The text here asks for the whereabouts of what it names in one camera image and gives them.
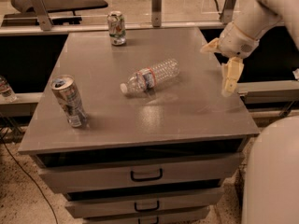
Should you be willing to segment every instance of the concrete floor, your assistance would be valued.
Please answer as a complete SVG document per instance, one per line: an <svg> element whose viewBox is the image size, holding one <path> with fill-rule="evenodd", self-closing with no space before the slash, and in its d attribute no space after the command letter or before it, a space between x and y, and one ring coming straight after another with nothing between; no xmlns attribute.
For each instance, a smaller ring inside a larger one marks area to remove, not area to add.
<svg viewBox="0 0 299 224"><path fill-rule="evenodd" d="M0 20L5 14L17 13L10 0L0 0ZM109 7L105 9L85 10L78 14L83 16L82 25L106 24L110 10L121 10L126 22L150 22L150 0L106 0ZM224 0L219 0L220 8ZM236 13L246 0L238 0ZM219 18L213 0L163 0L163 21L217 21ZM248 154L250 140L245 148ZM8 143L7 148L20 166L37 183L52 206L58 223L77 224L81 219L73 219L64 209L64 196L53 194L37 174L36 165L28 156L18 154L19 144ZM54 215L36 184L25 174L8 154L4 145L0 145L0 222L5 224L54 224ZM225 180L225 193L219 203L210 206L207 218L192 224L239 224L241 208L239 206L235 183L237 175Z"/></svg>

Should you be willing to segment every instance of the gray cabinet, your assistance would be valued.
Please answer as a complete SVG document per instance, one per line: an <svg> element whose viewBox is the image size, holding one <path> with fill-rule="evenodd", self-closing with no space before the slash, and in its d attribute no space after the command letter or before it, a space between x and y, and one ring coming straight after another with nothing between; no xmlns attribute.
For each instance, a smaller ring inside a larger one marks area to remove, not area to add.
<svg viewBox="0 0 299 224"><path fill-rule="evenodd" d="M88 125L71 128L47 86L19 152L74 218L180 222L205 218L220 199L258 129L237 95L221 97L221 70L199 52L203 43L197 28L127 31L122 47L107 32L69 35L51 77L75 78ZM177 78L141 97L122 95L132 72L166 58L178 60Z"/></svg>

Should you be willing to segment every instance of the soda can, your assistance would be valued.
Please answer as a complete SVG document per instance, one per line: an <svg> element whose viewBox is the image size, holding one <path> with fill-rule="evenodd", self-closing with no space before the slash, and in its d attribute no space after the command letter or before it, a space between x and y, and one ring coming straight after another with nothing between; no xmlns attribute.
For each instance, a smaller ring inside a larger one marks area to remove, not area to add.
<svg viewBox="0 0 299 224"><path fill-rule="evenodd" d="M107 16L110 41L118 46L126 42L124 17L120 11L111 11Z"/></svg>
<svg viewBox="0 0 299 224"><path fill-rule="evenodd" d="M56 99L64 110L72 127L80 127L87 121L75 80L68 75L56 77L50 84Z"/></svg>

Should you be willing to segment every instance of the plastic water bottle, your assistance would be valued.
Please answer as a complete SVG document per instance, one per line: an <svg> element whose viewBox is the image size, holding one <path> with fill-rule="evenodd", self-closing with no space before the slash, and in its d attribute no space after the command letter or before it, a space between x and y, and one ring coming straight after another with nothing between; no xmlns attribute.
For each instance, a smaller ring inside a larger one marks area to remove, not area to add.
<svg viewBox="0 0 299 224"><path fill-rule="evenodd" d="M121 91L125 95L147 91L179 74L178 61L167 59L163 62L134 72L128 82L121 84Z"/></svg>
<svg viewBox="0 0 299 224"><path fill-rule="evenodd" d="M14 102L17 100L15 92L11 89L7 80L0 76L0 93L7 102Z"/></svg>

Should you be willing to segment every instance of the metal pole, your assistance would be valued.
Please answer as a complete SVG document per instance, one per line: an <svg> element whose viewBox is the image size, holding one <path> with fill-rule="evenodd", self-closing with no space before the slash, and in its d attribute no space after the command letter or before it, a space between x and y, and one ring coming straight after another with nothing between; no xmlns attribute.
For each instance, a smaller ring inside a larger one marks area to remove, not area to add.
<svg viewBox="0 0 299 224"><path fill-rule="evenodd" d="M233 20L233 13L235 9L236 0L225 0L223 11L220 16L220 21L224 24Z"/></svg>
<svg viewBox="0 0 299 224"><path fill-rule="evenodd" d="M162 0L151 0L151 23L153 27L161 26Z"/></svg>
<svg viewBox="0 0 299 224"><path fill-rule="evenodd" d="M39 26L43 31L49 31L52 28L52 21L49 18L43 0L31 0L39 22Z"/></svg>

